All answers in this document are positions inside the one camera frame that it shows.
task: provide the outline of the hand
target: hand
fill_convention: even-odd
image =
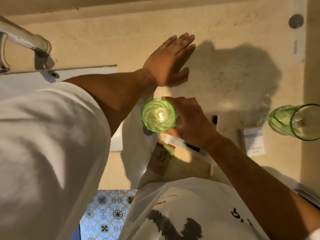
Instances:
[[[168,100],[174,106],[182,123],[181,127],[175,126],[168,130],[167,134],[179,137],[205,151],[210,149],[217,140],[223,138],[204,115],[194,97],[162,97],[162,99]]]
[[[177,39],[174,35],[149,56],[143,68],[149,71],[160,87],[174,84],[189,75],[189,68],[181,68],[194,52],[196,45],[192,34],[183,34]]]

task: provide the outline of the chrome faucet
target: chrome faucet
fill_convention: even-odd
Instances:
[[[51,44],[48,40],[0,16],[0,74],[10,71],[10,66],[5,58],[5,44],[7,39],[34,50],[38,56],[49,56],[51,52]]]

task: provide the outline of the green glass rim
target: green glass rim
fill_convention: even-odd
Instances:
[[[311,106],[311,105],[320,107],[320,105],[318,105],[318,104],[305,104],[305,105],[301,105],[299,108],[297,108],[297,109],[294,111],[294,113],[292,114],[292,116],[291,116],[291,118],[290,118],[290,130],[291,130],[291,132],[294,134],[294,136],[295,136],[296,138],[298,138],[298,139],[300,139],[300,140],[302,140],[302,141],[316,141],[316,140],[320,139],[320,137],[318,137],[318,138],[316,138],[316,139],[304,139],[304,138],[298,136],[298,135],[294,132],[294,130],[293,130],[293,128],[292,128],[292,120],[293,120],[295,114],[296,114],[300,109],[302,109],[303,107]]]
[[[173,124],[171,125],[171,127],[170,127],[169,129],[167,129],[167,130],[165,130],[165,131],[162,131],[162,132],[157,132],[157,131],[153,131],[152,129],[150,129],[150,128],[146,125],[146,123],[144,122],[143,117],[142,117],[143,111],[144,111],[144,109],[146,108],[146,106],[147,106],[148,104],[150,104],[151,102],[155,101],[155,100],[163,100],[163,101],[166,101],[168,104],[171,105],[171,107],[173,108],[173,111],[174,111],[174,122],[173,122]],[[166,100],[166,99],[162,99],[162,98],[152,99],[151,101],[147,102],[147,103],[144,105],[144,107],[143,107],[143,109],[142,109],[142,112],[141,112],[141,120],[142,120],[143,125],[144,125],[149,131],[154,132],[154,133],[164,133],[164,132],[166,132],[166,131],[168,131],[168,130],[170,130],[171,128],[174,127],[174,125],[175,125],[175,123],[176,123],[176,120],[177,120],[176,109],[174,108],[174,106],[172,105],[172,103],[170,103],[170,102],[169,102],[168,100]]]

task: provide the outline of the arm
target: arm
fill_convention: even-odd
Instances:
[[[135,72],[83,75],[65,82],[90,93],[105,114],[113,135],[146,90],[188,77],[188,68],[180,70],[195,50],[196,46],[190,45],[194,39],[195,36],[188,33],[178,39],[176,35],[170,37],[152,53],[143,68]]]
[[[305,239],[320,228],[320,212],[221,136],[195,98],[166,99],[182,120],[167,133],[209,153],[270,239]]]

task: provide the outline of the person's right hand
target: person's right hand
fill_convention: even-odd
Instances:
[[[167,134],[179,137],[203,150],[209,149],[217,140],[223,138],[204,115],[194,97],[162,97],[162,99],[168,100],[174,106],[182,123],[181,127],[175,126],[168,130]]]

